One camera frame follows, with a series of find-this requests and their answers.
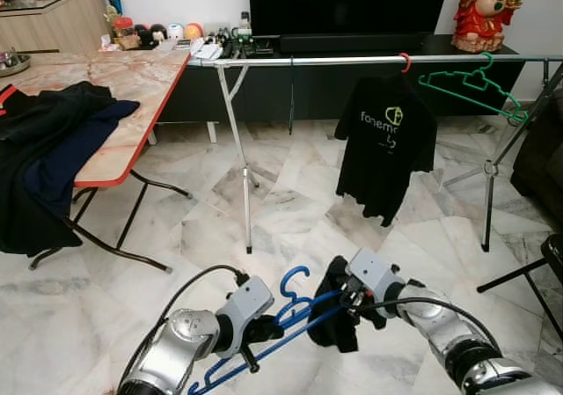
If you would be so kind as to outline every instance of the red table edge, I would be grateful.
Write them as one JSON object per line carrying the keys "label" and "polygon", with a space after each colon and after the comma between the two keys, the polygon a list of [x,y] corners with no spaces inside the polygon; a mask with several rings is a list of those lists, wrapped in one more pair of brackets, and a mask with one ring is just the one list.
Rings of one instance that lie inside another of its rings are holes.
{"label": "red table edge", "polygon": [[143,139],[139,142],[139,145],[137,146],[135,153],[131,157],[131,160],[129,160],[129,163],[128,163],[127,167],[125,168],[125,170],[123,171],[123,173],[118,178],[110,179],[110,180],[107,180],[107,181],[75,181],[74,187],[78,187],[78,188],[81,188],[81,187],[117,187],[118,185],[122,184],[123,181],[125,181],[125,179],[129,175],[129,173],[133,169],[135,162],[137,161],[137,159],[141,155],[141,151],[143,150],[144,144],[147,142],[147,139],[149,138],[150,132],[155,127],[155,124],[157,123],[158,118],[160,117],[160,114],[164,110],[166,103],[168,102],[168,99],[170,98],[170,96],[172,95],[172,92],[176,88],[176,84],[178,83],[179,78],[181,77],[182,73],[186,69],[187,63],[189,62],[191,57],[192,57],[191,55],[188,55],[186,60],[184,61],[184,63],[180,67],[180,70],[178,71],[176,78],[174,78],[174,81],[172,82],[170,89],[168,89],[168,92],[166,93],[164,100],[160,104],[160,107],[158,108],[158,111],[155,114],[155,117],[153,118],[150,125],[147,127],[147,131],[144,133]]}

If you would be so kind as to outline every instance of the clothes rack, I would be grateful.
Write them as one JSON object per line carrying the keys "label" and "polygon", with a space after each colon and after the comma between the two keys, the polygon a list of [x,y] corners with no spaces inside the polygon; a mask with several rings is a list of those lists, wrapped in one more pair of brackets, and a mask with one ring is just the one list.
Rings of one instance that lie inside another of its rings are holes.
{"label": "clothes rack", "polygon": [[[444,183],[445,186],[454,184],[463,179],[468,179],[474,175],[483,172],[486,175],[485,203],[484,210],[486,212],[483,221],[483,235],[481,247],[485,252],[489,251],[489,241],[491,235],[491,215],[493,213],[493,190],[494,178],[498,175],[498,165],[507,155],[508,151],[517,141],[518,137],[526,129],[531,121],[540,113],[549,101],[553,91],[563,79],[563,55],[494,55],[495,62],[542,62],[544,64],[543,90],[532,104],[526,121],[523,121],[509,140],[497,149],[493,158],[487,159],[482,168],[464,173],[454,179],[450,179]],[[411,63],[437,63],[437,62],[486,62],[489,58],[484,55],[416,55],[410,56]],[[552,62],[559,62],[553,76],[549,77],[549,67]],[[245,150],[238,133],[237,119],[232,105],[232,100],[237,95],[240,86],[245,80],[246,73],[251,67],[300,67],[300,66],[326,66],[326,65],[359,65],[359,64],[407,64],[408,60],[401,55],[398,56],[350,56],[350,57],[327,57],[327,58],[273,58],[273,59],[219,59],[216,61],[205,61],[200,59],[192,59],[189,65],[197,67],[215,68],[221,85],[221,91],[229,116],[230,127],[237,146],[238,158],[241,164],[243,192],[245,199],[245,232],[246,232],[246,252],[252,253],[252,224],[250,215],[250,186],[259,187],[260,183],[252,175],[250,165],[246,162]],[[227,79],[225,77],[225,69],[240,67],[241,70],[238,78],[229,89]]]}

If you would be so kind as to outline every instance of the red hanger hook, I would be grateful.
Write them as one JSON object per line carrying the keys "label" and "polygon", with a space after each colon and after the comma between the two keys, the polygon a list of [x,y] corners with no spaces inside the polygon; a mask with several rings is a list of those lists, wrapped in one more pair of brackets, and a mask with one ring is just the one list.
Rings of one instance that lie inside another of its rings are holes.
{"label": "red hanger hook", "polygon": [[413,60],[411,59],[411,57],[409,56],[409,54],[405,53],[405,52],[401,52],[400,54],[398,54],[399,56],[403,56],[406,59],[406,68],[402,69],[401,72],[403,74],[405,74],[406,72],[408,72],[409,69],[411,69],[411,65],[413,64]]}

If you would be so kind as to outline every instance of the dark couch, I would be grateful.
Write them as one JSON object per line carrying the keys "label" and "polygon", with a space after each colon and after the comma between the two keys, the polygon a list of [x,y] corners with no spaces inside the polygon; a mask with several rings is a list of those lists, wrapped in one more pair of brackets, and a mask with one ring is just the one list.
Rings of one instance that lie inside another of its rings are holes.
{"label": "dark couch", "polygon": [[534,195],[563,224],[563,90],[536,119],[510,179],[521,195]]}

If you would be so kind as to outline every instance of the black clothing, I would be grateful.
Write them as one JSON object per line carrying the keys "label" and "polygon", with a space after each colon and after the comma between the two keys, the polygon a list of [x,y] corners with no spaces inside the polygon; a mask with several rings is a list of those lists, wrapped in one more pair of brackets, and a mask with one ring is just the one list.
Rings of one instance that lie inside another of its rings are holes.
{"label": "black clothing", "polygon": [[365,205],[363,215],[389,226],[410,174],[434,167],[436,121],[402,74],[361,79],[335,137],[348,139],[337,195]]}
{"label": "black clothing", "polygon": [[88,159],[117,128],[119,120],[132,114],[139,102],[120,100],[92,114],[24,174],[24,186],[35,200],[53,215],[70,211],[74,178]]}
{"label": "black clothing", "polygon": [[[335,257],[329,265],[315,296],[321,296],[327,292],[342,288],[342,284],[349,278],[345,272],[346,265],[347,261],[343,257]],[[309,316],[309,322],[339,304],[340,298],[334,296],[323,303],[315,305]],[[361,315],[371,321],[376,329],[383,329],[387,322],[375,310],[363,311]],[[321,347],[335,345],[341,353],[351,353],[358,350],[355,327],[359,324],[359,318],[348,314],[346,310],[342,309],[334,316],[307,330],[307,333],[313,342]]]}
{"label": "black clothing", "polygon": [[33,255],[82,242],[26,191],[23,175],[93,113],[115,103],[106,87],[87,82],[38,97],[21,92],[0,115],[0,251]]}

